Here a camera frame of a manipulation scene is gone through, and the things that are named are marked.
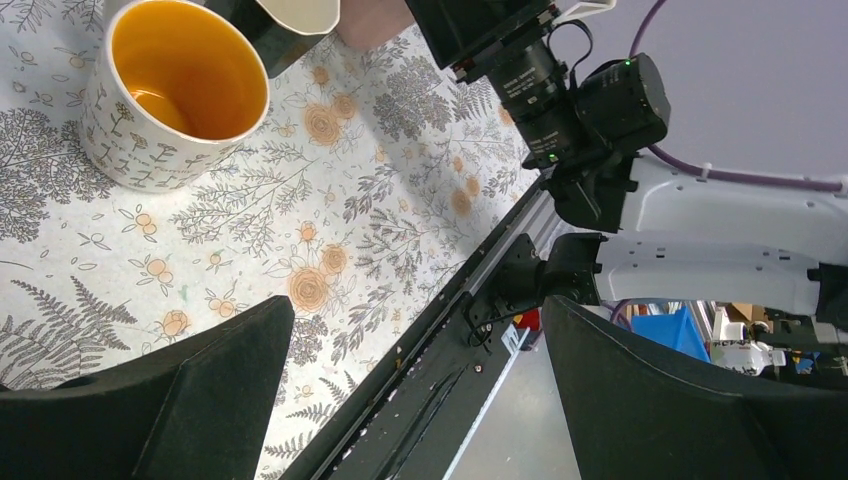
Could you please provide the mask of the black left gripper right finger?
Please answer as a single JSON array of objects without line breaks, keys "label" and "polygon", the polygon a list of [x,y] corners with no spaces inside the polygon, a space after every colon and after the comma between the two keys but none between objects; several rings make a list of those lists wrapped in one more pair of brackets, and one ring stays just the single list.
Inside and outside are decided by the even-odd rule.
[{"label": "black left gripper right finger", "polygon": [[542,324],[585,479],[843,479],[847,395],[713,366],[550,296]]}]

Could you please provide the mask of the floral mug orange inside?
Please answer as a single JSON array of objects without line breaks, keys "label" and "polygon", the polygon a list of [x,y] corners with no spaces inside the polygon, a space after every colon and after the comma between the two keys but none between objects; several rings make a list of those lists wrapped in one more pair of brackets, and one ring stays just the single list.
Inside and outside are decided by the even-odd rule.
[{"label": "floral mug orange inside", "polygon": [[191,1],[132,1],[104,34],[80,145],[116,183],[166,193],[241,147],[269,104],[260,58],[227,20]]}]

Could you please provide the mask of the black mug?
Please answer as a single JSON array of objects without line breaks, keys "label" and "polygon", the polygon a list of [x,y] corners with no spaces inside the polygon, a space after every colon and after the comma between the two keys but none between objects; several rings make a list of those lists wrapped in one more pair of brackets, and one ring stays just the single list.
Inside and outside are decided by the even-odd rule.
[{"label": "black mug", "polygon": [[209,0],[204,5],[246,37],[270,79],[331,33],[341,13],[339,0]]}]

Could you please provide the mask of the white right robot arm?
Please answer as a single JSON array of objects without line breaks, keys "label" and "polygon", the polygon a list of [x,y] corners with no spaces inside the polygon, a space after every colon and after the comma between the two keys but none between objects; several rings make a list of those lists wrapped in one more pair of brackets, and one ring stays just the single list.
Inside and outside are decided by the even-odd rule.
[{"label": "white right robot arm", "polygon": [[694,166],[659,144],[670,103],[637,48],[578,80],[553,33],[581,17],[551,1],[412,1],[438,66],[486,79],[528,147],[528,170],[575,227],[546,260],[495,277],[513,306],[669,298],[742,301],[847,324],[847,186]]}]

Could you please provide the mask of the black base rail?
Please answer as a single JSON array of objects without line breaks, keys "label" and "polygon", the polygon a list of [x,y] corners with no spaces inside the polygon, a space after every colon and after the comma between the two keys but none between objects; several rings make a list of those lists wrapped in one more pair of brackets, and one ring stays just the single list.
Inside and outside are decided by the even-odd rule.
[{"label": "black base rail", "polygon": [[462,293],[373,393],[358,388],[283,473],[285,479],[442,479],[514,363],[532,303],[505,281],[539,261],[519,234],[475,293]]}]

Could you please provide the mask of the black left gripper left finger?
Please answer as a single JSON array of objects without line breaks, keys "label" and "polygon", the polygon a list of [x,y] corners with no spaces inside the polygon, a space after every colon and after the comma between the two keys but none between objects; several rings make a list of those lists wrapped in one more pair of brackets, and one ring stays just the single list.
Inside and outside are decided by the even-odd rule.
[{"label": "black left gripper left finger", "polygon": [[293,330],[274,296],[51,390],[1,394],[5,479],[250,479]]}]

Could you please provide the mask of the aluminium frame rail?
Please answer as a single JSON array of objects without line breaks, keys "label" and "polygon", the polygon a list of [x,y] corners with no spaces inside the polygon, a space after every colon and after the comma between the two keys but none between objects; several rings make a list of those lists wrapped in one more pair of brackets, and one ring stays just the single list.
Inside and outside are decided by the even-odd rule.
[{"label": "aluminium frame rail", "polygon": [[494,276],[496,265],[521,234],[528,234],[537,252],[546,258],[558,236],[575,231],[555,212],[554,200],[541,189],[541,183],[542,178],[538,178],[531,184],[469,258],[466,264],[473,269],[466,273],[457,272],[455,278],[461,281],[460,293],[477,293],[485,281]]}]

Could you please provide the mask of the floral tablecloth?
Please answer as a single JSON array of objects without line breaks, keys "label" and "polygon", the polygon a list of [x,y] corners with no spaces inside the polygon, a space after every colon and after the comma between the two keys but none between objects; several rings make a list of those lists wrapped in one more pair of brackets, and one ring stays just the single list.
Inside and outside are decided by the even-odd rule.
[{"label": "floral tablecloth", "polygon": [[1,5],[1,383],[50,389],[287,295],[255,471],[279,478],[528,190],[524,144],[418,29],[366,54],[329,36],[215,169],[134,192],[78,144],[103,32],[96,1]]}]

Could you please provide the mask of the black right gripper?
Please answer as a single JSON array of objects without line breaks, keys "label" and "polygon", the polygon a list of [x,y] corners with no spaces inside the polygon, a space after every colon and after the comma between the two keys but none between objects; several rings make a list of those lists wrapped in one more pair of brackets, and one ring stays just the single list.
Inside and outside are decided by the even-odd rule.
[{"label": "black right gripper", "polygon": [[438,67],[454,64],[462,83],[489,81],[529,150],[523,168],[541,172],[540,187],[560,217],[580,228],[619,231],[626,196],[638,186],[633,162],[668,132],[671,105],[653,59],[613,59],[579,81],[575,67],[550,48],[555,25],[522,26],[552,1],[406,4]]}]

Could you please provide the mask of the pink mug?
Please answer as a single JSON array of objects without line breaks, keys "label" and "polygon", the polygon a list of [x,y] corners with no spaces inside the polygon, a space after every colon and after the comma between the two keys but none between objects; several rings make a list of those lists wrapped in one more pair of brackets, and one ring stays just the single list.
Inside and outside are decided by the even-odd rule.
[{"label": "pink mug", "polygon": [[341,0],[336,32],[349,47],[373,50],[415,23],[404,0]]}]

